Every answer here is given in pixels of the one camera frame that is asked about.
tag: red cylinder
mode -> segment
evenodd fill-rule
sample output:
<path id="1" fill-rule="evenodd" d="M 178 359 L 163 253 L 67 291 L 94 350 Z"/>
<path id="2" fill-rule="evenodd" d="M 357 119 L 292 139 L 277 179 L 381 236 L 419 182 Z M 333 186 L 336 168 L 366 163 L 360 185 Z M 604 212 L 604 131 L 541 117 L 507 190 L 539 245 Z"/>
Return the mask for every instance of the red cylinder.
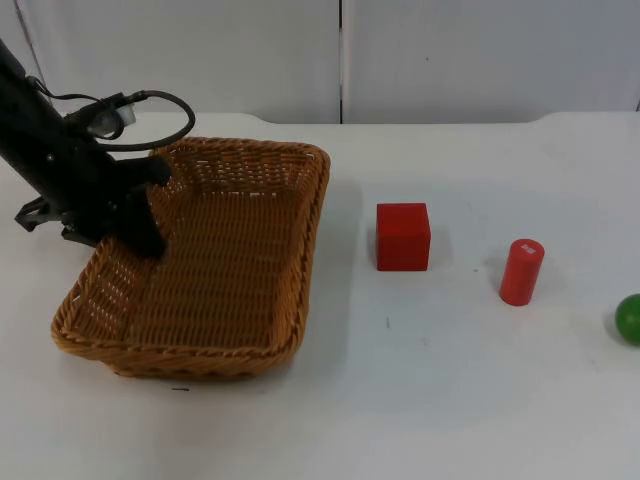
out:
<path id="1" fill-rule="evenodd" d="M 544 247 L 535 240 L 521 238 L 513 242 L 502 277 L 500 298 L 514 307 L 527 305 L 543 258 Z"/>

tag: woven basket bottom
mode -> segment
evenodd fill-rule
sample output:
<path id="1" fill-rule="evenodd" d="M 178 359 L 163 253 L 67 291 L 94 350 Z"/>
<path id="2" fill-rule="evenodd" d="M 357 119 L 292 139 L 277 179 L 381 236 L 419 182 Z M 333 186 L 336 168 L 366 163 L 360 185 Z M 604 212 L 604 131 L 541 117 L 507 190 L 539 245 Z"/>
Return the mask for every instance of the woven basket bottom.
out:
<path id="1" fill-rule="evenodd" d="M 182 211 L 121 340 L 266 348 L 295 203 L 286 196 L 200 195 Z"/>

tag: green ball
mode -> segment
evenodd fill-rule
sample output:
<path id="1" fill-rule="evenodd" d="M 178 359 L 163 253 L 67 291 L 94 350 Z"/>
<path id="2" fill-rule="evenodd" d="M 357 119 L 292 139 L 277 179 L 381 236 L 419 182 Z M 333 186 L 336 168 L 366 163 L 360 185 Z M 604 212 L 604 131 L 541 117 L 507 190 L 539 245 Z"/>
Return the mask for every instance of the green ball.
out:
<path id="1" fill-rule="evenodd" d="M 640 293 L 620 302 L 616 308 L 616 327 L 627 342 L 640 345 Z"/>

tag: wicker basket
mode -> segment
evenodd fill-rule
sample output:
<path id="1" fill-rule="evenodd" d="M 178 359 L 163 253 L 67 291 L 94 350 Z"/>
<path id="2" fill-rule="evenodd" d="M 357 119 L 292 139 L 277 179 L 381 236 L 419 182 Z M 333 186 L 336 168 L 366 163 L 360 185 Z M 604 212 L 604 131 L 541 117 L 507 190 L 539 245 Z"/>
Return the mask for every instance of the wicker basket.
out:
<path id="1" fill-rule="evenodd" d="M 302 341 L 329 157 L 311 145 L 188 138 L 155 153 L 161 260 L 103 240 L 56 313 L 74 355 L 127 376 L 255 375 Z"/>

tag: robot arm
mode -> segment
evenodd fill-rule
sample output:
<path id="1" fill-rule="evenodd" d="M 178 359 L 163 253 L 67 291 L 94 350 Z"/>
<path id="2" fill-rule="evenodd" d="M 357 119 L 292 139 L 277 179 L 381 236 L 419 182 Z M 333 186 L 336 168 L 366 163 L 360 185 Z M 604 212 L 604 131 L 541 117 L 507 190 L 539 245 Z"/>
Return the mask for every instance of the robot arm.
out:
<path id="1" fill-rule="evenodd" d="M 62 117 L 46 97 L 84 98 L 93 103 Z M 118 138 L 132 115 L 130 105 L 149 97 L 176 103 L 188 116 L 179 132 L 154 142 L 107 145 L 96 138 Z M 0 156 L 40 197 L 27 203 L 16 221 L 32 231 L 60 221 L 63 238 L 95 246 L 115 234 L 131 250 L 160 257 L 165 243 L 151 215 L 146 191 L 165 185 L 171 172 L 160 157 L 116 161 L 109 151 L 143 151 L 185 136 L 195 114 L 184 101 L 159 91 L 122 93 L 104 99 L 86 95 L 55 96 L 24 68 L 0 40 Z"/>

